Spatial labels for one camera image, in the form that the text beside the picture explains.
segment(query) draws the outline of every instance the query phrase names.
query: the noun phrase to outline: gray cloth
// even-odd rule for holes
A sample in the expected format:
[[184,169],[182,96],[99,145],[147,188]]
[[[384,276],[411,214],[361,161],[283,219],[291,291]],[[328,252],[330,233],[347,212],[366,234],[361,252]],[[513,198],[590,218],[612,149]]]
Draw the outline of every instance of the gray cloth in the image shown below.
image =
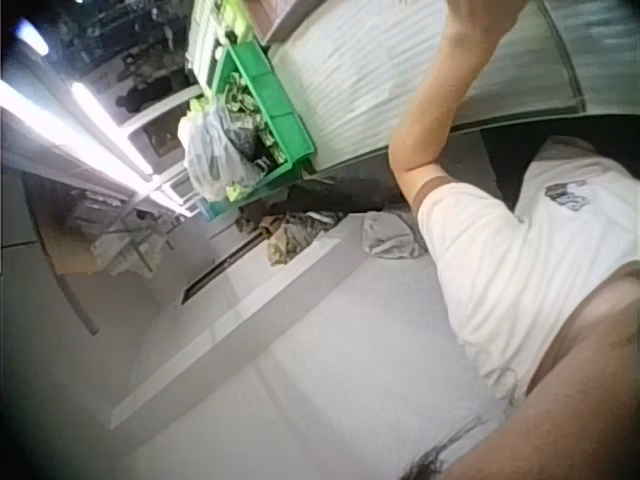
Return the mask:
[[362,248],[378,258],[418,258],[427,248],[415,220],[405,212],[369,212],[362,227]]

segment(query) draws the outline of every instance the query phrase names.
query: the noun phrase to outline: white t-shirt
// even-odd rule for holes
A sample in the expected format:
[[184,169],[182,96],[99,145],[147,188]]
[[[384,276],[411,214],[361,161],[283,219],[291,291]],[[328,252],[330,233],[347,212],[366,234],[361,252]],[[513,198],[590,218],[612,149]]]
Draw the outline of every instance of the white t-shirt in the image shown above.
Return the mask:
[[639,258],[639,182],[568,140],[540,150],[515,215],[464,183],[437,188],[418,212],[459,343],[515,403],[580,302]]

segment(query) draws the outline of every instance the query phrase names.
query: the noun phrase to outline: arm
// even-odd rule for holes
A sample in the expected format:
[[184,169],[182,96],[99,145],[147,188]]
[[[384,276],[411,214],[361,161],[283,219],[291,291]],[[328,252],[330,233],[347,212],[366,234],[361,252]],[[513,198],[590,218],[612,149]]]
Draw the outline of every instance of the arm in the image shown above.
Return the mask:
[[443,479],[638,478],[639,311],[607,318]]
[[438,164],[453,116],[526,0],[449,0],[449,14],[429,74],[389,146],[389,162],[410,205],[452,180]]

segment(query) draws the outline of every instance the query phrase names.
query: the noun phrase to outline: printed logo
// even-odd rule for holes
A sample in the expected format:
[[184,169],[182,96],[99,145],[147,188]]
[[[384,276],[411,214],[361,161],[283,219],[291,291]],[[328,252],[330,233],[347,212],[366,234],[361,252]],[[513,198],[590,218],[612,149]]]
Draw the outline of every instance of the printed logo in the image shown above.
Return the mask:
[[578,180],[576,182],[556,183],[549,185],[544,194],[558,205],[567,207],[572,212],[578,212],[582,210],[585,205],[591,204],[588,198],[582,195],[576,195],[568,190],[569,185],[575,185],[576,187],[582,187],[587,182],[584,180]]

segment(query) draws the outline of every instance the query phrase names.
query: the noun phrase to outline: cloth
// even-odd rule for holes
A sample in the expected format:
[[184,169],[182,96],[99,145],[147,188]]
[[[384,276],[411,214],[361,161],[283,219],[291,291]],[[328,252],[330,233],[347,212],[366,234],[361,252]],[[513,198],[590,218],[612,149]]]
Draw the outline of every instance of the cloth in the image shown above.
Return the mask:
[[580,302],[639,257],[639,182],[571,143],[542,147],[514,214],[463,183],[434,190],[418,212],[458,342],[513,403]]
[[362,248],[367,254],[390,260],[418,258],[426,248],[404,212],[369,212],[362,226]]
[[267,232],[267,258],[273,265],[286,265],[322,232],[335,227],[345,217],[335,212],[291,213],[285,217],[266,217],[261,227]]

